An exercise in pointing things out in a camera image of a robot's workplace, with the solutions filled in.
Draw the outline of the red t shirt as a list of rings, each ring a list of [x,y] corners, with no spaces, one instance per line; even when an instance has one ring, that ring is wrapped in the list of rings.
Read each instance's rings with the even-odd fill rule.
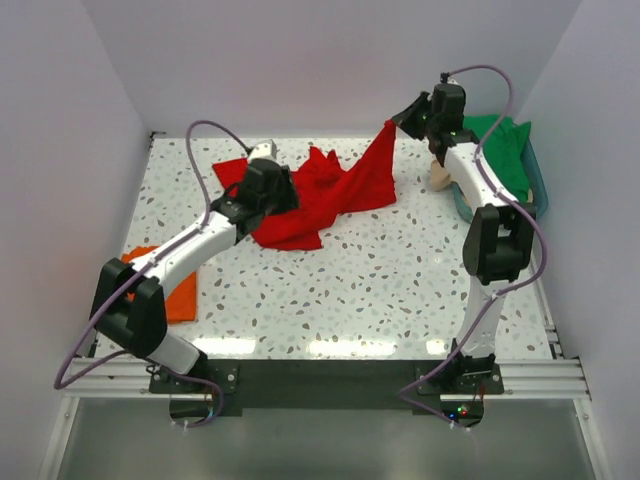
[[[364,154],[344,170],[335,151],[309,148],[308,159],[293,172],[300,207],[269,216],[252,233],[263,248],[318,250],[319,232],[343,214],[379,209],[396,202],[393,157],[396,126],[386,121]]]

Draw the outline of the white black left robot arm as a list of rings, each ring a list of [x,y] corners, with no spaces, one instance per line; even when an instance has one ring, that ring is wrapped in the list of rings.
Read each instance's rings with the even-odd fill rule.
[[[205,199],[203,214],[171,240],[130,263],[102,268],[90,324],[124,352],[172,373],[185,392],[210,377],[207,355],[172,333],[165,301],[201,265],[257,230],[265,218],[299,207],[291,170],[272,159],[248,163],[244,176],[224,193]]]

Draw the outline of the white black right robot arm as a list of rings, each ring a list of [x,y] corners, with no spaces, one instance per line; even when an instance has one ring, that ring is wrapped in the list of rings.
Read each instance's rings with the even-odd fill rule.
[[[471,277],[464,321],[448,358],[426,375],[445,378],[459,393],[469,392],[493,369],[505,297],[528,268],[536,216],[535,206],[520,204],[491,170],[479,138],[464,127],[465,106],[463,87],[442,80],[392,118],[409,137],[428,141],[429,151],[462,190],[472,212],[462,249]]]

